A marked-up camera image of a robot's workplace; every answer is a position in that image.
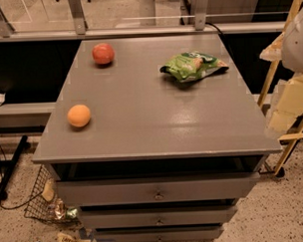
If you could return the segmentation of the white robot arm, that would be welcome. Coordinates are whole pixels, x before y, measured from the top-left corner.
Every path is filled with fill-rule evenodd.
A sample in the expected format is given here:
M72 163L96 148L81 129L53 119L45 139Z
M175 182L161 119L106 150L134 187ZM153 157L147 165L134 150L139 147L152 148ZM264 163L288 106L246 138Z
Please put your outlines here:
M281 48L283 67L303 73L303 7L288 25Z

